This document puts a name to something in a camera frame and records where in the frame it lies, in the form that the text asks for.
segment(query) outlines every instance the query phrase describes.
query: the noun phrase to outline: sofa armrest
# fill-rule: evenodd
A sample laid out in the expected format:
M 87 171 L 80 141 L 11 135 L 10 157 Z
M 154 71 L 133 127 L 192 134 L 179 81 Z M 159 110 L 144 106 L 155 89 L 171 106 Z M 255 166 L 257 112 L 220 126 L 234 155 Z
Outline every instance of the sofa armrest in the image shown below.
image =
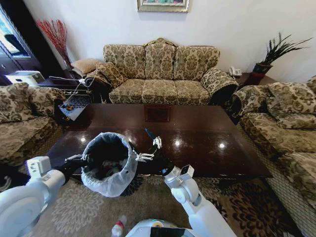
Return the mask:
M 66 100 L 63 91 L 52 87 L 29 87 L 29 100 L 36 115 L 56 118 L 58 105 Z
M 238 86 L 234 78 L 217 67 L 209 69 L 203 75 L 201 84 L 211 97 L 211 105 L 223 105 Z
M 316 94 L 316 76 L 313 76 L 308 82 L 307 86 L 312 89 L 312 91 Z
M 248 85 L 236 91 L 230 99 L 230 114 L 237 118 L 251 112 L 267 112 L 267 85 Z

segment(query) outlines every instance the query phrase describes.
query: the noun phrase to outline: potted plant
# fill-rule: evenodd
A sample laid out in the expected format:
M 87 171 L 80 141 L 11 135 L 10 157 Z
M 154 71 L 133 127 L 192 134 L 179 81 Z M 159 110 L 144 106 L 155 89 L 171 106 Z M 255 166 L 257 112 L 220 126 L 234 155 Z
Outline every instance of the potted plant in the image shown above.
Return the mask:
M 261 81 L 261 79 L 266 75 L 268 70 L 270 70 L 273 65 L 271 65 L 272 62 L 274 62 L 279 57 L 285 55 L 286 53 L 289 53 L 294 50 L 299 50 L 302 48 L 307 47 L 300 47 L 299 45 L 311 40 L 312 38 L 301 40 L 299 42 L 286 42 L 285 40 L 291 37 L 291 35 L 285 37 L 282 39 L 282 35 L 279 32 L 278 34 L 278 43 L 276 39 L 272 39 L 269 41 L 269 45 L 267 46 L 267 56 L 265 60 L 263 60 L 260 63 L 256 63 L 252 73 L 250 73 L 249 78 L 244 83 L 245 85 L 258 85 Z

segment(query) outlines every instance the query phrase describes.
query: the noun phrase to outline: framed painting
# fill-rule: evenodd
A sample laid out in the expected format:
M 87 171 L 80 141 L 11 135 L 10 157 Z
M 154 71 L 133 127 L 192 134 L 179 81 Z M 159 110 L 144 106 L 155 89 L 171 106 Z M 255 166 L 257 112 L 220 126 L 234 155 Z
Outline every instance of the framed painting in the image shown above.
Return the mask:
M 138 11 L 188 12 L 189 0 L 137 0 Z

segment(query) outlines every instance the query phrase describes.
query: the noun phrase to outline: white wall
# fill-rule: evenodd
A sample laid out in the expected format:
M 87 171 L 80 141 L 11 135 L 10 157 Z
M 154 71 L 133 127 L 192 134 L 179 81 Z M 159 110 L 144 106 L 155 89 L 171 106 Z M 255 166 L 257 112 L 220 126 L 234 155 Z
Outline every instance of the white wall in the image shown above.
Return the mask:
M 102 59 L 107 43 L 144 44 L 159 37 L 181 45 L 213 45 L 218 66 L 250 72 L 265 56 L 266 43 L 293 33 L 316 37 L 315 0 L 190 0 L 189 13 L 137 12 L 137 0 L 24 0 L 35 19 L 61 19 L 68 28 L 71 60 Z M 316 39 L 311 48 L 273 63 L 268 75 L 304 82 L 316 75 Z

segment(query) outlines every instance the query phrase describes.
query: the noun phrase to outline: plastic bag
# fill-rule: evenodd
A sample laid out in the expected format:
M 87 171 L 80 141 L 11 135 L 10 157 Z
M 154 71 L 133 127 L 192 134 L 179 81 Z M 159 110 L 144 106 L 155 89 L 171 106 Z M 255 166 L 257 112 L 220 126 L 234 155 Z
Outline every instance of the plastic bag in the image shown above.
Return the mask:
M 100 133 L 88 143 L 82 155 L 90 154 L 100 148 L 104 149 L 103 153 L 99 152 L 100 156 L 106 156 L 100 157 L 103 164 L 108 161 L 116 160 L 116 162 L 120 162 L 120 164 L 123 163 L 123 169 L 121 171 L 118 170 L 116 173 L 102 180 L 95 177 L 93 170 L 85 172 L 84 169 L 82 169 L 82 182 L 89 189 L 103 196 L 109 198 L 117 197 L 127 188 L 135 176 L 137 169 L 136 155 L 132 151 L 125 136 L 113 132 Z

